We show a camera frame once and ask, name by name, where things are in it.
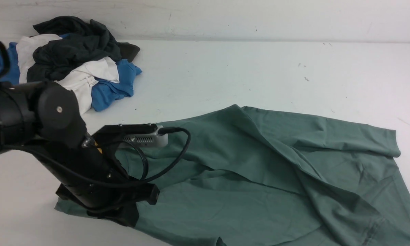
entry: clothing tag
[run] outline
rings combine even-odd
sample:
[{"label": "clothing tag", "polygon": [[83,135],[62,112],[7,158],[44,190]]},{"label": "clothing tag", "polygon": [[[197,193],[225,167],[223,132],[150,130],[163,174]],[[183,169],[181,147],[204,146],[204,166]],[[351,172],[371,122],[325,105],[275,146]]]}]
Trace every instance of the clothing tag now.
[{"label": "clothing tag", "polygon": [[95,84],[98,83],[98,81],[94,78],[92,75],[88,75],[85,77],[86,81],[88,82],[90,87],[93,87]]}]

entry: black cable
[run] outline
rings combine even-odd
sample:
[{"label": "black cable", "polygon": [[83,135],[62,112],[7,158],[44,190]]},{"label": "black cable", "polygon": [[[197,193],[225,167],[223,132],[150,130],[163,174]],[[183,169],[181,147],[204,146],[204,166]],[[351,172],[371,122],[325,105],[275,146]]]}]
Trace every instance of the black cable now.
[{"label": "black cable", "polygon": [[130,181],[130,182],[126,182],[123,184],[115,184],[115,183],[106,183],[106,182],[101,182],[101,181],[97,181],[94,179],[90,179],[87,178],[79,173],[76,173],[75,171],[65,167],[64,165],[62,165],[61,163],[51,159],[49,156],[44,155],[43,153],[37,152],[35,150],[32,150],[30,148],[24,147],[24,146],[17,146],[17,145],[3,145],[3,149],[8,149],[8,150],[19,150],[19,151],[24,151],[27,153],[30,153],[32,155],[41,157],[42,159],[46,159],[49,162],[51,162],[52,164],[56,165],[57,167],[61,168],[62,170],[68,172],[69,174],[74,175],[75,177],[78,177],[86,182],[90,182],[96,185],[100,185],[102,187],[107,187],[107,188],[129,188],[129,187],[134,187],[134,186],[138,186],[138,185],[142,185],[148,182],[151,182],[159,177],[161,177],[162,175],[166,174],[170,169],[172,169],[179,161],[180,159],[183,157],[183,155],[185,154],[186,150],[189,147],[189,143],[191,142],[191,133],[184,128],[180,128],[180,127],[164,127],[161,128],[159,130],[159,134],[170,134],[170,133],[174,133],[174,132],[185,132],[186,135],[188,136],[186,139],[186,143],[182,149],[182,151],[179,153],[178,157],[176,157],[176,159],[169,165],[167,166],[164,170],[160,171],[158,174],[153,175],[150,178],[144,179],[144,180],[138,180],[138,181]]},{"label": "black cable", "polygon": [[115,141],[115,142],[105,143],[104,145],[91,146],[90,148],[105,148],[111,145],[123,144],[123,143],[130,145],[136,152],[138,152],[139,156],[141,157],[141,161],[143,162],[143,174],[141,175],[140,180],[145,179],[147,177],[147,174],[149,173],[149,162],[144,152],[134,143],[130,143],[127,141]]},{"label": "black cable", "polygon": [[1,55],[1,58],[3,58],[3,70],[1,70],[0,72],[0,78],[1,78],[2,76],[6,75],[6,73],[9,72],[9,69],[11,67],[11,61],[9,59],[8,52],[6,51],[6,47],[1,41],[0,41],[0,55]]}]

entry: white tabletop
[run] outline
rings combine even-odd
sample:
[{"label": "white tabletop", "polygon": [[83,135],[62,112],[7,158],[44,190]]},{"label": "white tabletop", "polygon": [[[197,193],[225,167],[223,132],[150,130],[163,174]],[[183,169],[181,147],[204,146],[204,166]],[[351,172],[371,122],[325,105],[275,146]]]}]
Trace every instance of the white tabletop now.
[{"label": "white tabletop", "polygon": [[[83,119],[148,123],[238,104],[396,129],[410,191],[410,44],[128,40],[135,95]],[[0,156],[0,245],[166,245],[113,222],[53,209],[59,182],[32,156]]]}]

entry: black robotic arm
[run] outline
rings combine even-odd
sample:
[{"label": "black robotic arm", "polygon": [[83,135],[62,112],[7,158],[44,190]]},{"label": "black robotic arm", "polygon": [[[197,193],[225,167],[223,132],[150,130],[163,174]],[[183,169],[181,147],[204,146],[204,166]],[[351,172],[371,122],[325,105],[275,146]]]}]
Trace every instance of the black robotic arm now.
[{"label": "black robotic arm", "polygon": [[[4,63],[1,78],[10,67],[1,42],[0,52]],[[146,143],[152,143],[179,131],[188,135],[179,156],[163,171],[146,178],[148,163],[138,148],[137,136],[146,136]],[[72,91],[51,81],[21,85],[0,81],[0,154],[20,150],[34,155],[61,182],[56,194],[84,207],[89,216],[134,227],[139,218],[136,202],[156,204],[159,189],[149,182],[179,162],[190,140],[186,129],[155,124],[104,126],[91,136]],[[129,176],[116,159],[115,152],[123,143],[141,156],[141,179]]]}]

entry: white shirt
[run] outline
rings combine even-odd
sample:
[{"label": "white shirt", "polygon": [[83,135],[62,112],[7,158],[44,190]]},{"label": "white shirt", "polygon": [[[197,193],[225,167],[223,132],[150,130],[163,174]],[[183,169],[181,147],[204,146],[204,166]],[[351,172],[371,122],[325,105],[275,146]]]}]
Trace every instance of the white shirt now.
[{"label": "white shirt", "polygon": [[92,87],[98,83],[95,78],[119,83],[117,65],[110,57],[86,62],[72,70],[63,80],[56,81],[64,88],[73,91],[79,102],[80,115],[91,108]]}]

